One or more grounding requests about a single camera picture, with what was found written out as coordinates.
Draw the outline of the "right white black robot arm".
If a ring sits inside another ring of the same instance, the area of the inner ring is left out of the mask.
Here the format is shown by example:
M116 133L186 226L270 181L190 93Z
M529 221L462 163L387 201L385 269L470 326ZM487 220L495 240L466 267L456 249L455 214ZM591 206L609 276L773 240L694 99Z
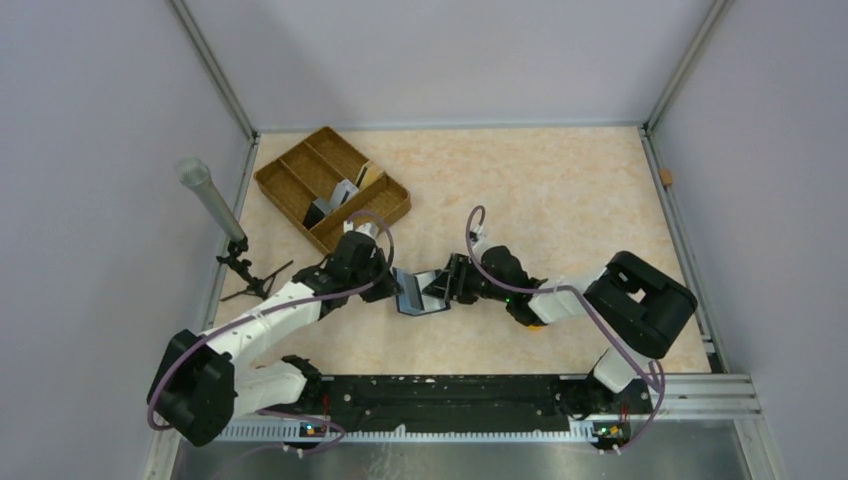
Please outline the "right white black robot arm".
M600 412L622 404L635 379L663 392L660 362L698 306L687 287L629 251L616 253L591 280L550 281L530 276L507 247L486 247L452 255L422 292L466 305L499 301L531 327L589 316L610 342L586 385L589 404Z

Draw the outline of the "dark grey credit card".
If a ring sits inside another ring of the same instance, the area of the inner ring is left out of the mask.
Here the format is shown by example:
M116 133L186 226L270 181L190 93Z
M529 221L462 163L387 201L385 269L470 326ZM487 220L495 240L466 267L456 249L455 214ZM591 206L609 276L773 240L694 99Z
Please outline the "dark grey credit card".
M313 202L303 218L302 225L310 230L327 216L327 209L320 202Z

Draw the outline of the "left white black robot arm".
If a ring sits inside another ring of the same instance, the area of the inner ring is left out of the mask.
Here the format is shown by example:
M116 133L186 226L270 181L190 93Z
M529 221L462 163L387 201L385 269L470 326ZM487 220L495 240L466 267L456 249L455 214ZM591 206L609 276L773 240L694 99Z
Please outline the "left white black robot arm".
M305 362L291 358L264 367L254 362L352 296L372 303L399 293L390 272L393 253L378 246L377 235L373 223L348 226L334 252L240 317L200 333L176 333L147 396L149 426L173 428L192 445L204 446L235 418L285 404L297 413L314 410L321 388L308 378Z

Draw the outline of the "navy blue card holder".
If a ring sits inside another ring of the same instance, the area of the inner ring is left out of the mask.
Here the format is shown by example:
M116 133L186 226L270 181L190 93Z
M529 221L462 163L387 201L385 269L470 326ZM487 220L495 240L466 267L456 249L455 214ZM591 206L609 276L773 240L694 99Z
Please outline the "navy blue card holder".
M441 274L440 269L410 273L393 267L392 274L401 287L401 292L395 297L396 310L399 314L421 317L450 309L450 301L446 297L424 293L424 289Z

